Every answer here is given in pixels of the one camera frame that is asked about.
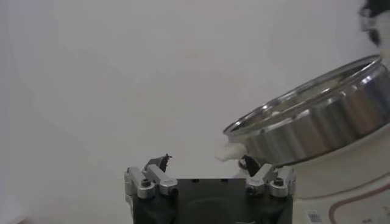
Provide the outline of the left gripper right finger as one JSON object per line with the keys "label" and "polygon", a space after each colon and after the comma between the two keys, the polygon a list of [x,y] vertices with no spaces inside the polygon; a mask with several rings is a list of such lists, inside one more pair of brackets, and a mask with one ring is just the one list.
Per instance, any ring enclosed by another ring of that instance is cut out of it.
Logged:
{"label": "left gripper right finger", "polygon": [[274,198],[293,197],[296,192],[296,171],[291,166],[275,167],[257,158],[244,155],[239,166],[246,171],[245,195],[250,198],[269,194]]}

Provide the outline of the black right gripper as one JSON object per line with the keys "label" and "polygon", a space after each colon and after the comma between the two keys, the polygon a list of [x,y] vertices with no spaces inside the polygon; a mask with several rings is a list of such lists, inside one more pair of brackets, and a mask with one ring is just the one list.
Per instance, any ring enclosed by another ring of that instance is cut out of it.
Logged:
{"label": "black right gripper", "polygon": [[389,11],[389,0],[365,0],[360,8],[360,29],[376,46],[381,44],[380,34],[376,28],[376,17]]}

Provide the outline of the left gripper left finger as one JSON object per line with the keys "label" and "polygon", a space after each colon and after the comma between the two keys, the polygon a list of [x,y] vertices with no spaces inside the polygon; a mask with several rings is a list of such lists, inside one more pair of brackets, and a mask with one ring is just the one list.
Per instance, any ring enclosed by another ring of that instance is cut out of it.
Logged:
{"label": "left gripper left finger", "polygon": [[138,197],[148,200],[157,194],[175,197],[179,191],[179,182],[165,173],[171,158],[171,155],[166,154],[150,159],[142,169],[137,166],[128,167],[124,172],[124,190],[127,199]]}

